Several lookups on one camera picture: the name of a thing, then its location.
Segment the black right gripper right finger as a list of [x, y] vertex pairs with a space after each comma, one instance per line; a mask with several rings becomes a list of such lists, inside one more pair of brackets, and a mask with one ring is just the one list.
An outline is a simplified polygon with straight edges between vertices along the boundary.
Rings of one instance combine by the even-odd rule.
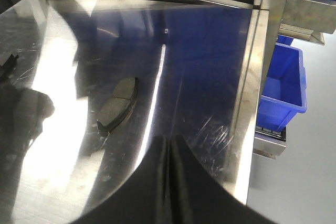
[[239, 202], [197, 160], [185, 139], [170, 138], [169, 188], [173, 223], [271, 223]]

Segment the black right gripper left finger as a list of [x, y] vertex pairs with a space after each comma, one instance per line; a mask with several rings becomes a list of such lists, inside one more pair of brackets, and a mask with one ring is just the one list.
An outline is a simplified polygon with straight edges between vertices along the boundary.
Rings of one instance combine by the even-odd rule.
[[122, 186], [73, 223], [161, 223], [167, 159], [167, 139], [154, 137], [141, 163]]

